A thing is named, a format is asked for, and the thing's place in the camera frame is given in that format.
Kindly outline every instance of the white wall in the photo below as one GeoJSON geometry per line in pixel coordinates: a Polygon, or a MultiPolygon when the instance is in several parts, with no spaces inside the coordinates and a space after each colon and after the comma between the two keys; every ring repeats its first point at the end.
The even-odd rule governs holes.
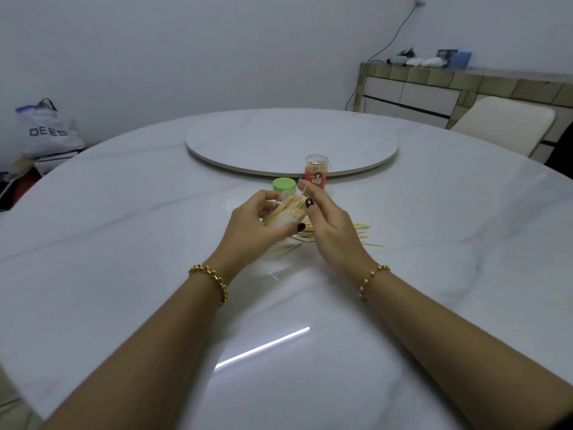
{"type": "Polygon", "coordinates": [[[342,109],[413,0],[3,0],[0,170],[50,97],[90,143],[177,117],[342,109]]]}
{"type": "Polygon", "coordinates": [[[406,41],[422,57],[472,51],[470,65],[573,74],[573,0],[427,0],[406,41]]]}

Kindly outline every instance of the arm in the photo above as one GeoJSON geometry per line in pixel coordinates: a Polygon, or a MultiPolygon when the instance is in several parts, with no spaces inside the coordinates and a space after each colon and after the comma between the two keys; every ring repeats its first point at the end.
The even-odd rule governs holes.
{"type": "MultiPolygon", "coordinates": [[[[358,294],[377,262],[346,211],[318,187],[306,193],[320,253],[358,294]]],[[[544,429],[572,411],[573,386],[391,272],[377,272],[364,296],[476,428],[544,429]]]]}
{"type": "MultiPolygon", "coordinates": [[[[296,225],[259,221],[278,193],[260,191],[233,211],[225,235],[205,265],[229,284],[296,225]]],[[[177,412],[221,302],[213,278],[195,273],[60,405],[43,430],[166,429],[177,412]]]]}

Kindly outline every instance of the wall outlet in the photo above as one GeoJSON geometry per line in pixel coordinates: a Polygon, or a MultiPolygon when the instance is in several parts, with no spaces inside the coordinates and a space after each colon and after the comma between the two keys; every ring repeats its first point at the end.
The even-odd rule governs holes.
{"type": "Polygon", "coordinates": [[[426,1],[427,0],[414,0],[414,4],[416,7],[426,6],[426,1]]]}

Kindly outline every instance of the electrical cable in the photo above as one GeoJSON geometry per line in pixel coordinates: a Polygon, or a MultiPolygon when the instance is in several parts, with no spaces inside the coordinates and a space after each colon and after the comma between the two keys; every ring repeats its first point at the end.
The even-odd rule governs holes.
{"type": "MultiPolygon", "coordinates": [[[[406,19],[404,20],[404,22],[402,22],[402,24],[400,24],[400,26],[398,27],[398,31],[396,32],[396,35],[394,35],[394,37],[392,38],[392,40],[390,41],[390,43],[388,45],[386,45],[383,49],[381,49],[380,51],[378,51],[376,54],[374,54],[372,57],[370,57],[368,59],[368,61],[365,63],[364,65],[364,69],[366,70],[368,67],[368,64],[373,61],[372,59],[374,57],[376,57],[378,54],[380,54],[381,52],[383,52],[385,49],[387,49],[390,45],[392,45],[392,42],[394,42],[396,40],[396,37],[398,36],[398,33],[400,33],[400,29],[402,28],[402,26],[404,24],[406,24],[406,21],[408,21],[408,19],[412,16],[412,13],[414,13],[414,11],[416,10],[416,8],[418,7],[418,4],[416,4],[414,6],[414,8],[411,10],[411,12],[408,14],[408,16],[406,17],[406,19]]],[[[358,89],[358,84],[356,84],[356,87],[354,88],[354,92],[352,93],[352,95],[350,95],[350,98],[348,99],[348,101],[346,102],[346,105],[344,106],[344,111],[348,111],[348,103],[350,102],[350,100],[352,99],[352,97],[356,94],[356,90],[358,89]]]]}

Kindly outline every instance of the white marble table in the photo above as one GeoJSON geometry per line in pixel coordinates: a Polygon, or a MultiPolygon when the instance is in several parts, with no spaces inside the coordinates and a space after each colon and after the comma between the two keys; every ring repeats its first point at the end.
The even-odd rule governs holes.
{"type": "Polygon", "coordinates": [[[306,155],[329,158],[328,175],[372,169],[398,150],[384,120],[308,108],[211,113],[192,120],[185,143],[213,165],[264,176],[304,176],[306,155]]]}
{"type": "MultiPolygon", "coordinates": [[[[0,360],[44,417],[206,258],[232,209],[270,187],[189,155],[183,139],[196,120],[85,151],[3,217],[0,360]]],[[[373,225],[370,240],[384,247],[371,253],[573,383],[573,182],[470,137],[383,122],[399,139],[395,159],[327,183],[356,221],[373,225]]],[[[315,247],[270,258],[230,287],[181,428],[462,426],[315,247]]]]}

